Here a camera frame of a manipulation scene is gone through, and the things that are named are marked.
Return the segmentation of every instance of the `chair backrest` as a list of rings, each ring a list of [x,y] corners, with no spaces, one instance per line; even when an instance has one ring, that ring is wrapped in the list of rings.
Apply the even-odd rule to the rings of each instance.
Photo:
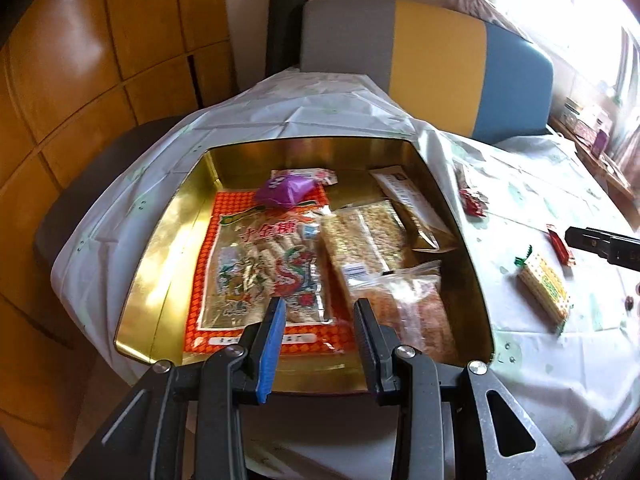
[[[414,117],[487,143],[545,133],[551,105],[553,65],[537,46],[415,2],[307,3],[300,68],[369,75]]]

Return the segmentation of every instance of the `floor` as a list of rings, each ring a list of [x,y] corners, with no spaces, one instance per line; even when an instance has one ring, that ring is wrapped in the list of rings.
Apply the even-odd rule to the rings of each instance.
[[[78,416],[72,447],[72,461],[128,391],[129,385],[116,375],[104,359],[98,355],[84,394],[80,415]],[[189,480],[193,473],[193,452],[194,435],[187,430],[184,439],[184,458],[182,462],[183,480]]]

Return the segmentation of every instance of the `silver screw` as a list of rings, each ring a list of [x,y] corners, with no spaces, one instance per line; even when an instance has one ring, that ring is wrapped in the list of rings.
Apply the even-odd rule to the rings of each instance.
[[[225,348],[225,352],[231,355],[231,357],[240,357],[244,354],[244,348],[240,345],[229,345]]]
[[[488,368],[482,361],[471,361],[467,367],[469,371],[475,375],[484,375]]]
[[[171,361],[160,359],[152,366],[156,374],[165,374],[171,369]]]
[[[415,348],[409,345],[401,345],[396,348],[396,355],[398,357],[404,357],[405,359],[411,359],[415,356]]]

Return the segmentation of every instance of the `purple wrapper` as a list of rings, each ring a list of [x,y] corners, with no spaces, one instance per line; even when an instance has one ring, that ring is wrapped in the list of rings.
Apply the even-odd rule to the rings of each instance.
[[[274,176],[255,192],[255,201],[269,207],[292,209],[315,185],[315,181],[305,176]]]

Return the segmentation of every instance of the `metal tray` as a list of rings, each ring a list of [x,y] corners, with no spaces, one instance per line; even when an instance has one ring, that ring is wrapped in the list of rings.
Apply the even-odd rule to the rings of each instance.
[[[440,189],[410,142],[371,137],[260,140],[205,152],[169,202],[148,242],[120,317],[116,348],[146,364],[160,359],[185,364],[193,359],[182,352],[184,327],[196,260],[218,190],[256,189],[273,169],[329,168],[338,176],[338,184],[325,188],[335,209],[382,197],[367,171],[398,164],[460,242],[460,248],[449,253],[421,253],[418,257],[442,260],[441,295],[461,362],[488,362],[494,343],[484,299]],[[274,391],[300,394],[344,394],[365,389],[355,353],[283,356],[274,382]]]

